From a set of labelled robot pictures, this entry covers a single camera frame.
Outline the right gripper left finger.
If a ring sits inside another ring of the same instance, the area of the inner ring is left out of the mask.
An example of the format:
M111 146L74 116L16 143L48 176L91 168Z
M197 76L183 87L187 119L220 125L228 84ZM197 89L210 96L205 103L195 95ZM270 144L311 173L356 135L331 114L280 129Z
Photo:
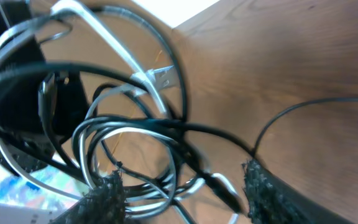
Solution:
M49 224L123 224L125 220L126 193L121 173L114 171Z

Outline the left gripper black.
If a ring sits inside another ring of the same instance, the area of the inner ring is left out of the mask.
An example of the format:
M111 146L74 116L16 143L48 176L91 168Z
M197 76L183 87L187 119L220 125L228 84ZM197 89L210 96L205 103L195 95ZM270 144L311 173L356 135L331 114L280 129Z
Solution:
M32 19L29 5L25 1L0 1L0 36L8 28ZM45 62L40 44L35 37L14 52L2 64L0 72L31 62ZM30 80L13 80L0 85L0 137L6 140L7 150L13 159L27 172L45 168L51 162L55 146L45 135L39 115L39 90L49 76L54 75L52 90L54 98L44 101L47 115L52 118L49 136L61 145L73 134L77 125L85 118L89 104L80 80L79 72L53 70L35 73ZM0 165L8 172L17 174L0 152Z

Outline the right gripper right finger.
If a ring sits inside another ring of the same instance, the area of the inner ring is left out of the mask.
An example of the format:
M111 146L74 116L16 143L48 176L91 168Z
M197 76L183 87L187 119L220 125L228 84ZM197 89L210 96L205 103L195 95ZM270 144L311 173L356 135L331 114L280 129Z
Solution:
M258 224L351 224L348 219L305 197L257 160L242 164L243 191L249 211L248 218Z

